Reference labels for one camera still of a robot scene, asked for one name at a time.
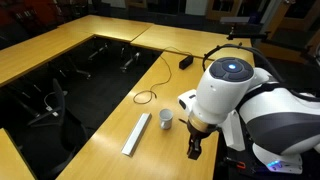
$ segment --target chair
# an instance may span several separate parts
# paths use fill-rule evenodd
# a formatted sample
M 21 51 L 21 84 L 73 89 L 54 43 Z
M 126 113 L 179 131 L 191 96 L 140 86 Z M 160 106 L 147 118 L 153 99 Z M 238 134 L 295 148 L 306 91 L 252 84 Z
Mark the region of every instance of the chair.
M 14 18 L 31 36 L 37 36 L 48 31 L 47 27 L 38 18 L 37 12 L 33 8 L 24 7 L 19 10 L 11 11 Z
M 98 16 L 111 17 L 111 5 L 109 3 L 103 3 L 101 2 L 101 0 L 95 0 L 95 1 L 92 1 L 92 5 L 95 9 L 94 14 Z M 104 53 L 108 49 L 108 42 L 105 42 L 104 45 L 100 48 L 96 47 L 97 46 L 96 41 L 98 39 L 102 39 L 102 38 L 97 38 L 97 37 L 94 38 L 93 46 L 94 46 L 94 49 L 96 50 L 94 53 L 92 53 L 88 57 L 89 61 L 92 61 L 96 55 L 98 55 L 99 53 Z
M 152 22 L 147 8 L 128 6 L 128 19 L 134 21 Z
M 39 179 L 55 179 L 88 140 L 81 121 L 66 109 L 64 94 L 56 79 L 53 79 L 53 89 L 58 105 L 30 121 L 25 132 L 13 136 Z
M 205 23 L 204 16 L 188 15 L 180 13 L 177 15 L 177 27 L 202 31 Z
M 63 59 L 65 59 L 65 61 L 63 61 L 64 65 L 69 67 L 67 69 L 67 71 L 72 71 L 72 72 L 75 72 L 75 73 L 78 73 L 78 74 L 82 74 L 84 75 L 87 79 L 90 79 L 91 78 L 91 74 L 87 71 L 84 71 L 84 70 L 81 70 L 79 69 L 76 64 L 73 62 L 73 59 L 74 59 L 74 55 L 71 54 L 71 53 L 65 53 L 63 55 L 61 55 L 61 57 Z M 66 74 L 61 70 L 59 69 L 59 72 L 60 74 L 63 76 L 63 77 L 67 77 Z
M 49 3 L 52 10 L 55 12 L 57 21 L 66 23 L 74 19 L 83 17 L 88 14 L 87 1 L 56 0 L 54 3 Z
M 0 50 L 8 48 L 12 45 L 16 44 L 16 41 L 11 40 L 7 34 L 4 32 L 0 31 Z M 33 88 L 35 88 L 38 92 L 41 93 L 41 89 L 34 83 L 32 82 L 26 75 L 22 76 L 21 78 L 18 79 L 20 82 L 23 83 L 23 85 L 30 85 Z M 31 96 L 24 91 L 21 88 L 16 87 L 13 83 L 8 84 L 4 87 L 2 87 L 4 92 L 12 98 L 14 102 L 19 104 L 22 108 L 24 108 L 27 112 L 29 112 L 33 117 L 39 116 L 39 113 L 34 110 L 32 107 L 28 106 L 21 97 L 31 99 Z
M 134 55 L 132 55 L 132 48 L 129 47 L 130 49 L 130 59 L 123 65 L 120 67 L 120 70 L 123 73 L 126 73 L 129 70 L 130 65 L 132 65 L 134 62 L 137 64 L 139 61 L 139 57 L 141 56 L 141 53 L 139 51 L 135 51 Z
M 31 38 L 27 30 L 16 21 L 1 25 L 0 36 L 2 37 L 0 41 L 3 43 L 3 48 L 7 48 Z

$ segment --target wooden desk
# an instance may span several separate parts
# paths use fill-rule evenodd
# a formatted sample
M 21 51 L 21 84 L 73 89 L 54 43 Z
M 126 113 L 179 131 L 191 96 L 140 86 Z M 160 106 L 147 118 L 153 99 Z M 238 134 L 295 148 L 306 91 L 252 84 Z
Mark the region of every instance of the wooden desk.
M 227 40 L 227 35 L 224 34 L 153 25 L 133 40 L 131 45 L 155 50 L 165 49 L 166 51 L 182 54 L 188 54 L 183 52 L 189 52 L 195 57 L 203 58 L 205 53 L 208 53 L 217 45 L 239 44 L 240 42 L 242 42 L 243 46 L 251 47 L 250 39 L 234 39 L 229 41 Z M 174 47 L 183 52 L 178 52 L 174 48 L 168 47 Z M 254 66 L 253 56 L 250 52 L 233 48 L 221 49 L 210 56 L 209 59 L 214 60 L 217 57 L 226 56 L 237 56 Z
M 177 97 L 197 87 L 203 74 L 201 60 L 195 59 L 190 67 L 180 70 L 178 62 L 184 55 L 164 52 L 162 57 L 171 67 L 172 78 L 169 83 L 153 89 L 157 99 L 145 105 L 133 102 L 136 93 L 169 77 L 167 66 L 161 58 L 128 93 L 58 179 L 212 179 L 218 133 L 203 139 L 201 156 L 197 161 L 191 160 L 186 154 L 190 134 L 186 125 L 178 120 L 187 120 L 187 116 Z M 149 97 L 150 94 L 146 93 L 139 99 Z M 169 108 L 174 113 L 170 130 L 160 129 L 158 114 L 162 108 Z M 133 157 L 128 157 L 121 150 L 142 113 L 151 113 L 152 119 Z
M 0 179 L 35 179 L 4 129 L 0 129 Z
M 93 37 L 55 29 L 0 51 L 0 87 Z
M 73 32 L 88 32 L 103 38 L 131 42 L 150 26 L 152 26 L 152 23 L 88 15 L 63 24 L 59 28 L 69 29 Z

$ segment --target metal bar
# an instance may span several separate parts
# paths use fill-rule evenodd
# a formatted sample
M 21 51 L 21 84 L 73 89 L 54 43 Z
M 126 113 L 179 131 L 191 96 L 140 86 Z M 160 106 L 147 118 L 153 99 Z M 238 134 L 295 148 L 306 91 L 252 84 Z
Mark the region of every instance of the metal bar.
M 151 119 L 150 113 L 143 113 L 136 126 L 132 130 L 130 136 L 128 137 L 125 145 L 122 148 L 122 153 L 132 157 L 135 149 L 137 148 L 139 141 L 144 133 L 144 130 L 146 129 L 149 120 Z

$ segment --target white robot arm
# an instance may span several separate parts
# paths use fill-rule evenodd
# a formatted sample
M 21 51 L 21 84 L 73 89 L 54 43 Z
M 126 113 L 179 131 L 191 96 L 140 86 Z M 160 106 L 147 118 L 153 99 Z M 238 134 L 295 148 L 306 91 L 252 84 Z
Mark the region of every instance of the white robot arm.
M 225 57 L 214 61 L 197 90 L 178 97 L 189 117 L 188 157 L 197 159 L 201 139 L 219 128 L 228 147 L 244 150 L 240 114 L 254 141 L 255 156 L 270 171 L 300 174 L 299 154 L 320 146 L 320 102 L 303 97 L 293 95 L 267 71 L 253 69 L 244 60 Z

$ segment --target white cup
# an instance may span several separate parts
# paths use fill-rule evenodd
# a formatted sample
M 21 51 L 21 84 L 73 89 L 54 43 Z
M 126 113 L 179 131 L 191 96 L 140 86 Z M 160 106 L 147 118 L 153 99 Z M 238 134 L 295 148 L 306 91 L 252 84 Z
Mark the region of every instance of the white cup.
M 162 109 L 159 116 L 161 129 L 170 129 L 172 125 L 173 112 L 169 109 Z

